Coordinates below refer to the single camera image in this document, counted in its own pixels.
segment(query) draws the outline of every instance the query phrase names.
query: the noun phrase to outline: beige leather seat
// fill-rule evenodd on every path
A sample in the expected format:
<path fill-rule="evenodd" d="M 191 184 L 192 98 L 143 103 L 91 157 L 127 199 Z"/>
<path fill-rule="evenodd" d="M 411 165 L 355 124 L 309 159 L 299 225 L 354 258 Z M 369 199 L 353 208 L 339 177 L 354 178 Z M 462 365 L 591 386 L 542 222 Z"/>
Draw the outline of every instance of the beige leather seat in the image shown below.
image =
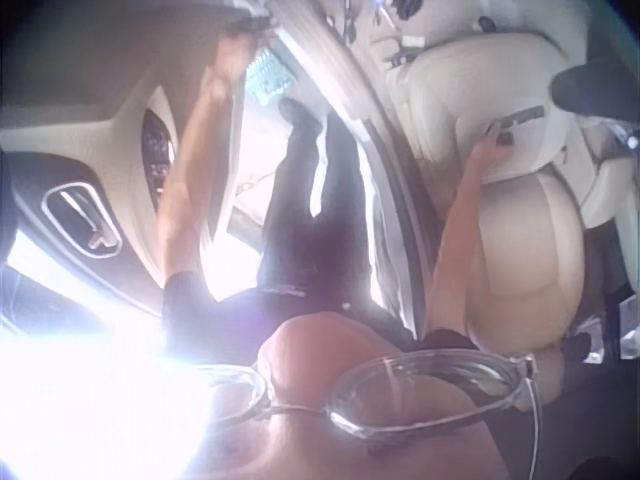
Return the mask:
<path fill-rule="evenodd" d="M 573 125 L 573 116 L 559 111 L 548 93 L 553 76 L 565 68 L 563 55 L 545 39 L 514 33 L 434 48 L 398 76 L 408 92 L 399 116 L 436 183 L 457 184 L 464 159 L 492 120 L 544 109 L 542 118 L 512 129 L 513 157 L 485 178 L 468 313 L 472 334 L 494 352 L 553 344 L 582 295 L 579 212 L 564 185 L 542 171 L 558 157 Z"/>

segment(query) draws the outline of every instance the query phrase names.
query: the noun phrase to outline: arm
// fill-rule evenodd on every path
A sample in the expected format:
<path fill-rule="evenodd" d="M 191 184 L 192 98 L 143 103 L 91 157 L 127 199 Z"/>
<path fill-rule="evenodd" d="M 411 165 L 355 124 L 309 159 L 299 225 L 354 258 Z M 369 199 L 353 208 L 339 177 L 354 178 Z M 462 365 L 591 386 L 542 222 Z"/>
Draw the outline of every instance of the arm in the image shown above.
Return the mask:
<path fill-rule="evenodd" d="M 492 130 L 478 142 L 467 160 L 444 227 L 433 283 L 427 295 L 426 332 L 447 329 L 466 335 L 466 296 L 479 236 L 482 177 L 493 164 L 510 155 L 511 144 L 510 134 L 498 135 Z"/>
<path fill-rule="evenodd" d="M 158 237 L 165 280 L 183 271 L 199 271 L 200 232 L 220 158 L 220 128 L 229 112 L 234 84 L 258 47 L 258 36 L 235 33 L 218 42 L 216 60 L 205 70 L 200 96 L 187 122 L 158 209 Z"/>

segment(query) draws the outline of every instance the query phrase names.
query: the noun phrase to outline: forearm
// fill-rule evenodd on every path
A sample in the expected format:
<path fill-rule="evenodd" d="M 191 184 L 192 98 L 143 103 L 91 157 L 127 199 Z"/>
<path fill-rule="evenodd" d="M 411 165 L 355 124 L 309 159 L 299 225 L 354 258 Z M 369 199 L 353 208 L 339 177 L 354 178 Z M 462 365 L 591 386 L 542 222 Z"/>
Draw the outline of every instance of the forearm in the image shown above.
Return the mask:
<path fill-rule="evenodd" d="M 197 100 L 187 122 L 176 162 L 164 184 L 158 209 L 158 236 L 165 278 L 200 269 L 200 231 L 213 194 L 221 159 L 220 127 L 227 112 L 229 89 L 220 84 Z"/>
<path fill-rule="evenodd" d="M 445 328 L 466 335 L 466 293 L 478 242 L 481 192 L 480 175 L 473 169 L 467 171 L 442 234 L 433 283 L 427 295 L 427 332 Z"/>

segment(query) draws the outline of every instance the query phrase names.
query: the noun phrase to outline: shoe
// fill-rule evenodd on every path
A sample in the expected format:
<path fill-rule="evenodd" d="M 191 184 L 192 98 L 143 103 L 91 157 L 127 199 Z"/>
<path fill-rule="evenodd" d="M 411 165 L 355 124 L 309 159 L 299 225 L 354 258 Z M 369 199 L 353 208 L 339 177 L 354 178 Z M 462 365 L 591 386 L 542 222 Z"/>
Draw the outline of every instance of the shoe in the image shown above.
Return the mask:
<path fill-rule="evenodd" d="M 316 137 L 322 133 L 322 123 L 297 100 L 285 97 L 278 103 L 278 109 L 282 118 L 294 128 L 308 128 Z"/>

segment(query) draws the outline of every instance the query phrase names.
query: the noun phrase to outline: blue patterned object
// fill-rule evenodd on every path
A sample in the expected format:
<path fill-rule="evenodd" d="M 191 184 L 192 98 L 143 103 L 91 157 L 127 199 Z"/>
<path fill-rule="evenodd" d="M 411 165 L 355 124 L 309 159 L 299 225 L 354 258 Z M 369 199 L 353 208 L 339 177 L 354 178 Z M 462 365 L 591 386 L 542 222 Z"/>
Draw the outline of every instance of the blue patterned object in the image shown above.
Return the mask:
<path fill-rule="evenodd" d="M 296 77 L 269 49 L 263 50 L 247 69 L 245 89 L 267 106 L 285 93 Z"/>

